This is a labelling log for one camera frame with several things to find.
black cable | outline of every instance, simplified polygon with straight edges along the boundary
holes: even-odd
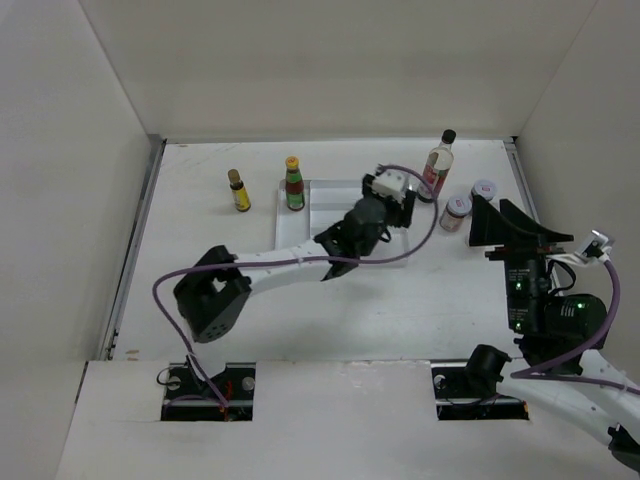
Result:
[[[180,386],[180,380],[174,380],[173,382],[166,382],[166,383],[160,381],[160,375],[162,375],[164,372],[166,372],[170,368],[171,367],[166,367],[166,368],[163,368],[162,370],[160,370],[158,372],[158,375],[156,375],[156,383],[158,385],[163,386],[163,387],[179,387]]]
[[[551,296],[555,296],[560,292],[566,292],[567,290],[571,290],[573,287],[576,286],[576,281],[578,279],[578,276],[576,275],[576,272],[573,271],[573,268],[571,268],[569,265],[567,265],[564,262],[559,262],[558,260],[550,260],[549,261],[549,265],[547,266],[547,277],[548,278],[551,278],[551,274],[553,273],[553,268],[556,265],[558,265],[565,272],[567,272],[567,274],[571,278],[571,284],[566,286],[566,287],[556,287],[556,288],[554,288],[553,290],[551,290],[549,292],[549,295],[551,295]]]
[[[449,406],[449,407],[459,407],[459,408],[472,408],[472,407],[479,407],[482,406],[484,403],[489,403],[491,401],[495,402],[498,398],[500,398],[502,395],[500,394],[495,394],[495,395],[491,395],[490,397],[486,397],[486,398],[481,398],[479,400],[474,400],[473,402],[469,402],[469,403],[454,403],[452,402],[449,398],[444,398],[444,400],[446,400],[447,402],[449,402],[449,405],[442,405],[444,406]]]

jar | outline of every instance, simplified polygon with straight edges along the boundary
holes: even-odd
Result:
[[[474,195],[480,195],[487,202],[493,200],[498,192],[498,187],[491,180],[478,180],[471,187],[471,193],[469,194],[469,200],[473,201]]]
[[[464,195],[453,195],[440,217],[440,226],[447,232],[457,232],[464,222],[464,217],[471,212],[471,200]]]

robotic arm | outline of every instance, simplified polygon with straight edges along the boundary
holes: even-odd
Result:
[[[253,255],[233,255],[224,246],[209,250],[196,264],[196,271],[189,271],[174,289],[193,341],[209,343],[229,332],[251,295],[345,275],[379,241],[390,240],[390,227],[411,225],[415,192],[406,175],[380,168],[363,178],[362,195],[342,221],[296,247]],[[511,359],[494,347],[478,345],[465,372],[487,397],[514,396],[564,418],[640,472],[640,389],[598,352],[617,309],[615,295],[607,312],[593,295],[557,295],[559,289],[551,282],[554,265],[586,267],[608,261],[613,240],[593,232],[573,254],[557,247],[559,242],[572,240],[571,235],[540,226],[508,200],[501,200],[498,211],[483,198],[474,197],[469,243],[495,246],[486,253],[487,258],[504,262],[508,326],[519,335],[514,342],[523,357]],[[219,268],[207,268],[215,265]],[[154,296],[163,309],[157,299],[160,281],[154,286]],[[168,312],[163,313],[195,360],[186,337]],[[197,362],[193,363],[204,375]]]
[[[191,337],[196,343],[208,343],[228,333],[251,295],[350,272],[379,241],[391,240],[390,227],[411,225],[415,196],[405,173],[379,168],[362,179],[362,198],[344,219],[303,244],[249,255],[232,255],[224,245],[212,248],[196,267],[226,264],[229,268],[189,273],[173,291]]]
[[[573,423],[640,472],[640,389],[598,350],[604,346],[619,302],[619,281],[609,261],[613,239],[593,231],[574,253],[556,244],[573,236],[538,225],[508,200],[500,211],[474,198],[469,243],[496,246],[485,255],[504,262],[508,325],[523,357],[512,359],[478,345],[465,372],[487,396],[513,396]],[[605,264],[614,293],[609,311],[589,294],[559,296],[551,269]]]

yellow bottle cap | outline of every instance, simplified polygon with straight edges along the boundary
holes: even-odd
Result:
[[[298,160],[298,157],[287,157],[284,163],[286,163],[287,168],[298,168],[300,160]]]

clear glass bottle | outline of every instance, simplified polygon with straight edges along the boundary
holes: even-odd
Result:
[[[433,197],[437,197],[442,190],[444,181],[449,174],[453,164],[453,152],[451,145],[456,139],[456,132],[445,130],[440,140],[440,145],[433,148],[427,157],[427,164],[424,166],[422,176],[431,187],[431,192],[422,184],[418,186],[418,199],[425,203],[432,203]]]

